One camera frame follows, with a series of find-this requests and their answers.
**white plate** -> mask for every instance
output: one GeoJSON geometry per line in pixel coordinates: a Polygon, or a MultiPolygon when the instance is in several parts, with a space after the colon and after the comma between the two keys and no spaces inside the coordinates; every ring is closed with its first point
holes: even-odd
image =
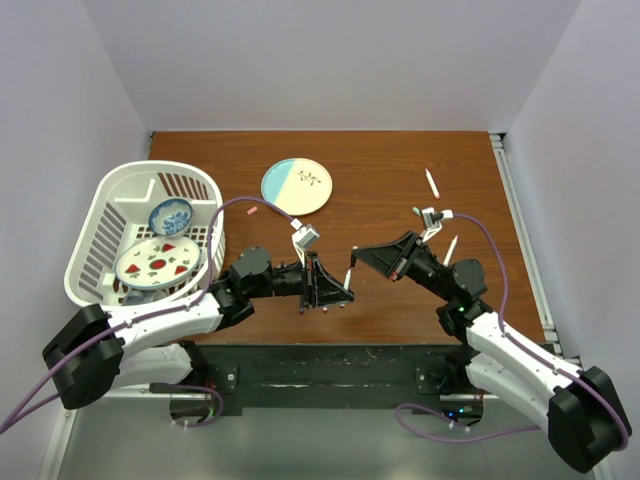
{"type": "Polygon", "coordinates": [[[147,238],[125,251],[116,276],[136,290],[160,290],[178,285],[198,266],[200,247],[187,237],[147,238]]]}
{"type": "Polygon", "coordinates": [[[289,215],[320,209],[333,189],[331,175],[308,158],[288,158],[273,165],[262,178],[262,197],[289,215]]]}

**blue and white plate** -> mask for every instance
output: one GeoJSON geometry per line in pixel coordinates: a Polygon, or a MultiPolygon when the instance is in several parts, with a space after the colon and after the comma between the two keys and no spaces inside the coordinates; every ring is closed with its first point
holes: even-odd
{"type": "Polygon", "coordinates": [[[262,197],[289,215],[320,209],[333,189],[331,175],[308,158],[288,158],[273,165],[262,178],[262,197]]]}
{"type": "Polygon", "coordinates": [[[149,215],[149,228],[156,235],[182,235],[193,219],[193,207],[182,198],[170,198],[159,204],[149,215]]]}

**gray wall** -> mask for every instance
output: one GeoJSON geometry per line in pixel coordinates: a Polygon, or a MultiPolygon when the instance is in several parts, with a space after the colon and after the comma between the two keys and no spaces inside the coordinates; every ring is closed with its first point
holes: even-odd
{"type": "MultiPolygon", "coordinates": [[[[562,344],[611,374],[636,430],[639,48],[637,0],[584,0],[506,144],[562,344]]],[[[612,460],[638,478],[638,439],[612,460]]]]}
{"type": "MultiPolygon", "coordinates": [[[[74,312],[62,277],[97,183],[141,157],[145,131],[79,0],[0,2],[0,65],[4,418],[74,312]]],[[[37,476],[58,406],[0,437],[2,478],[37,476]]]]}
{"type": "Polygon", "coordinates": [[[84,0],[155,130],[505,131],[579,0],[84,0]]]}

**wooden tabletop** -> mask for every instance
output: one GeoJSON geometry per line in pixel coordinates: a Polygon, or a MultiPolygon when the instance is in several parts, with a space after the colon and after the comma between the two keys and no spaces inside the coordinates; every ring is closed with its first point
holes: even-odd
{"type": "MultiPolygon", "coordinates": [[[[343,279],[353,245],[399,238],[423,227],[413,206],[450,208],[476,216],[489,228],[509,275],[507,321],[535,341],[543,341],[500,174],[484,132],[158,132],[150,159],[194,165],[215,180],[225,200],[261,196],[260,182],[275,162],[292,157],[320,162],[333,178],[333,193],[318,212],[302,218],[320,233],[314,245],[323,266],[343,279]],[[428,167],[441,193],[434,200],[424,175],[428,167]]],[[[252,204],[225,212],[226,265],[249,246],[269,250],[274,263],[297,260],[288,222],[252,204]]],[[[445,223],[429,244],[440,258],[459,234],[453,261],[477,258],[485,268],[485,300],[498,308],[502,281],[482,233],[465,220],[445,223]]],[[[241,324],[200,335],[200,343],[455,343],[440,327],[435,309],[444,301],[406,278],[392,283],[364,264],[354,270],[356,301],[298,313],[298,298],[253,300],[256,313],[241,324]]]]}

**white plastic basket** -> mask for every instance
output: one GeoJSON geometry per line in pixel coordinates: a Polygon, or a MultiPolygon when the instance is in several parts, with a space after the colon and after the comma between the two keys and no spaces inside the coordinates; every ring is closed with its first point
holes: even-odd
{"type": "MultiPolygon", "coordinates": [[[[64,275],[64,288],[72,302],[79,306],[100,303],[107,311],[122,304],[128,287],[117,279],[115,263],[134,243],[154,235],[148,225],[149,214],[171,197],[191,202],[193,221],[186,236],[201,248],[200,267],[180,285],[165,290],[166,297],[157,303],[173,301],[204,286],[205,236],[211,216],[222,205],[220,189],[198,168],[150,160],[121,165],[98,185],[64,275]]],[[[214,278],[224,262],[223,219],[221,212],[211,239],[214,278]]]]}

